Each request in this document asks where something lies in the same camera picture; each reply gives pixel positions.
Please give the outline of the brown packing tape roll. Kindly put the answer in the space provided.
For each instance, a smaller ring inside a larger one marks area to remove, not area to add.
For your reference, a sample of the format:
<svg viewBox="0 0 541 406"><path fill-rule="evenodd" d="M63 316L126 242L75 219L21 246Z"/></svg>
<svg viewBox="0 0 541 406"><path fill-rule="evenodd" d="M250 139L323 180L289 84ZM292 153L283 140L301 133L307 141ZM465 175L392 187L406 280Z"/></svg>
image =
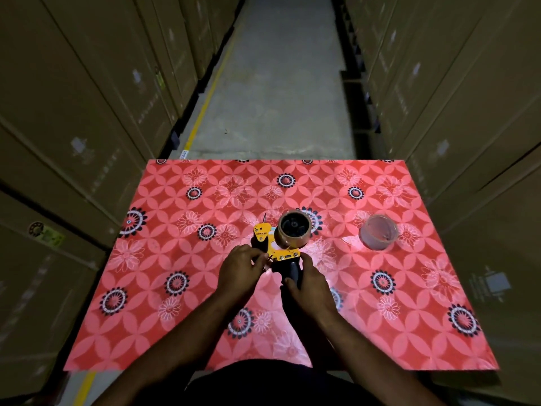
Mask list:
<svg viewBox="0 0 541 406"><path fill-rule="evenodd" d="M312 232L310 217L297 210L284 212L274 231L274 239L282 249L301 249L308 244Z"/></svg>

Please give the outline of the stack of cardboard boxes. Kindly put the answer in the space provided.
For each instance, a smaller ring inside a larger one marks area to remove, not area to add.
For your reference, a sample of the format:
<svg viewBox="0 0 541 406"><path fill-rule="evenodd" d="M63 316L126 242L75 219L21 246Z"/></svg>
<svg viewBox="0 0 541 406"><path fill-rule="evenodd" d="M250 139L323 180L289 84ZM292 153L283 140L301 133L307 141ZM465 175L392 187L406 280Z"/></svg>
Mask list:
<svg viewBox="0 0 541 406"><path fill-rule="evenodd" d="M541 406L541 0L339 0L362 109L406 161L499 364L436 382Z"/></svg>
<svg viewBox="0 0 541 406"><path fill-rule="evenodd" d="M66 355L241 0L0 0L0 401Z"/></svg>

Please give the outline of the person's right forearm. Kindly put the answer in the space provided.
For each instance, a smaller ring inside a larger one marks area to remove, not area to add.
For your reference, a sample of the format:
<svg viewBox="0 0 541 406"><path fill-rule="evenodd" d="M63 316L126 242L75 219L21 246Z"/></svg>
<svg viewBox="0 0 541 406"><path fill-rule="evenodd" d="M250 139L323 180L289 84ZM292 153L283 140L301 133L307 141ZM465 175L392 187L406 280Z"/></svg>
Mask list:
<svg viewBox="0 0 541 406"><path fill-rule="evenodd" d="M313 316L353 381L385 406L446 406L410 372L397 365L336 310Z"/></svg>

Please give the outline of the person's left forearm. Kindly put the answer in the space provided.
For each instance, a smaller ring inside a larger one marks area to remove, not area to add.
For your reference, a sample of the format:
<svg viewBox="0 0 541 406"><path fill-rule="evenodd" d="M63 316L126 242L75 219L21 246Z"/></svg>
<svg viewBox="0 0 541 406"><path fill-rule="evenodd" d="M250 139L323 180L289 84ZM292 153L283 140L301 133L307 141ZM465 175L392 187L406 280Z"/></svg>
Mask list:
<svg viewBox="0 0 541 406"><path fill-rule="evenodd" d="M215 291L132 362L92 406L164 406L180 401L191 376L209 359L239 308L231 293Z"/></svg>

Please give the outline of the person's right hand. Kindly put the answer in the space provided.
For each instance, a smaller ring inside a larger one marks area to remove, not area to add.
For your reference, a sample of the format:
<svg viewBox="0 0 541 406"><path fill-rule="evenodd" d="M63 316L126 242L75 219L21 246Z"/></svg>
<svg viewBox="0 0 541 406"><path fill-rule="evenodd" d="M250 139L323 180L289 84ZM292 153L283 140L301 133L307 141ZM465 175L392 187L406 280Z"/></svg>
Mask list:
<svg viewBox="0 0 541 406"><path fill-rule="evenodd" d="M327 329L340 317L325 276L314 266L311 257L301 252L302 281L300 292L290 293L300 308L319 327Z"/></svg>

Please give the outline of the yellow black tape dispenser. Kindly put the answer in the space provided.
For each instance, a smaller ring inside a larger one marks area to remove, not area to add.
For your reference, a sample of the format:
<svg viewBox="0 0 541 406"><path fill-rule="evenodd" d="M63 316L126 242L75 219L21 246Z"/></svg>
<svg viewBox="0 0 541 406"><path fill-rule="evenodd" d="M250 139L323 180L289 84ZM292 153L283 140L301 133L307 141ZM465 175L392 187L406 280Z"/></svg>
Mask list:
<svg viewBox="0 0 541 406"><path fill-rule="evenodd" d="M279 273L282 279L288 277L295 280L297 286L301 287L301 249L284 250L277 245L274 239L276 226L273 227L266 220L254 225L251 246L268 253L268 267L272 272Z"/></svg>

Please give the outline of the person's left hand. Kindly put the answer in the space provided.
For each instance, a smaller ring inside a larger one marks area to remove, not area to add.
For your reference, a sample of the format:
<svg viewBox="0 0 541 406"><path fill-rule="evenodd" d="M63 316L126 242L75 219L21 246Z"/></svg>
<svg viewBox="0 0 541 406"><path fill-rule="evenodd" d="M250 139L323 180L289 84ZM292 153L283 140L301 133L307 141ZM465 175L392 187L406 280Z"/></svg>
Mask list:
<svg viewBox="0 0 541 406"><path fill-rule="evenodd" d="M242 245L231 250L220 267L218 286L214 293L227 313L246 305L263 273L242 269Z"/></svg>

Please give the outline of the clear tape roll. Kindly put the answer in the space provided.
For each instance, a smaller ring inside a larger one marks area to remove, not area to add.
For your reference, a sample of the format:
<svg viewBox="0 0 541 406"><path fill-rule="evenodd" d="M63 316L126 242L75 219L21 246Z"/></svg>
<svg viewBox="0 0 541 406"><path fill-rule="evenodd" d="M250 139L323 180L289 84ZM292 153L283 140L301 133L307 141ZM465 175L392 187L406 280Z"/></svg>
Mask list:
<svg viewBox="0 0 541 406"><path fill-rule="evenodd" d="M372 251L383 251L398 239L396 223L387 215L371 215L359 230L361 242Z"/></svg>

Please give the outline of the row of dark pallets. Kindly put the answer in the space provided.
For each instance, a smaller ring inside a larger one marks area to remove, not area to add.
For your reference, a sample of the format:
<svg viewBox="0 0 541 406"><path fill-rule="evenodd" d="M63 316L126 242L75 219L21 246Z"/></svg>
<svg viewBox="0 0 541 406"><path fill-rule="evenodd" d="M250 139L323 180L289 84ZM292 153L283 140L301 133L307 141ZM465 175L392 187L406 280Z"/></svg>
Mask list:
<svg viewBox="0 0 541 406"><path fill-rule="evenodd" d="M368 74L354 33L346 0L331 0L335 27L345 69L340 71L349 123L358 159L379 159L386 155L380 124L369 93Z"/></svg>

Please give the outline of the red floral tablecloth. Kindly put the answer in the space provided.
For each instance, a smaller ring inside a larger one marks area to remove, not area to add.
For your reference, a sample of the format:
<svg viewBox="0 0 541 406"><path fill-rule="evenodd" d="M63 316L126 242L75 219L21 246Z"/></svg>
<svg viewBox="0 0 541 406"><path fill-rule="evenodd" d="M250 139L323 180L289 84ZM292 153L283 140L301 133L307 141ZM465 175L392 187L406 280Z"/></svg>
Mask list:
<svg viewBox="0 0 541 406"><path fill-rule="evenodd" d="M497 370L478 317L404 161L151 160L66 371L123 370L203 302L254 225L306 213L303 250L338 312L409 370ZM398 239L372 251L364 222L387 215Z"/></svg>

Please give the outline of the person's black shirt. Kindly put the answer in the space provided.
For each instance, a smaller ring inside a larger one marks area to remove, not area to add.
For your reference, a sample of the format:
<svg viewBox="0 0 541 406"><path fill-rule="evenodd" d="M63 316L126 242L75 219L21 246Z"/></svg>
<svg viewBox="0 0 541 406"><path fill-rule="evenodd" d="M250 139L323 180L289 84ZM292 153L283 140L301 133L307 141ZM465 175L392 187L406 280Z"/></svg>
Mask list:
<svg viewBox="0 0 541 406"><path fill-rule="evenodd" d="M181 385L179 374L141 390L132 406L383 406L362 386L280 360L230 364Z"/></svg>

